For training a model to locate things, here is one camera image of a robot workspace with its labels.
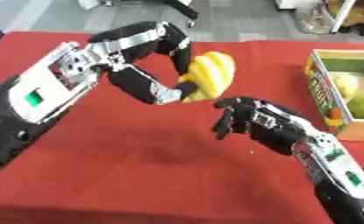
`table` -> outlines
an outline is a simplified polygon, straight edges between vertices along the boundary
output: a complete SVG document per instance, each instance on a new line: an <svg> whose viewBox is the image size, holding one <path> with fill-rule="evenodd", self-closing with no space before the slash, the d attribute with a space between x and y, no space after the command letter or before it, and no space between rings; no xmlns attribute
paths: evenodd
<svg viewBox="0 0 364 224"><path fill-rule="evenodd" d="M13 32L0 42L0 82L61 41L88 35ZM288 41L194 43L194 55L233 55L225 93L272 100L324 124L302 75L313 48L364 45ZM161 81L176 76L166 57L138 64ZM214 140L211 102L148 106L102 80L49 133L0 172L0 224L331 223L302 167L233 135ZM364 165L364 143L346 143Z"/></svg>

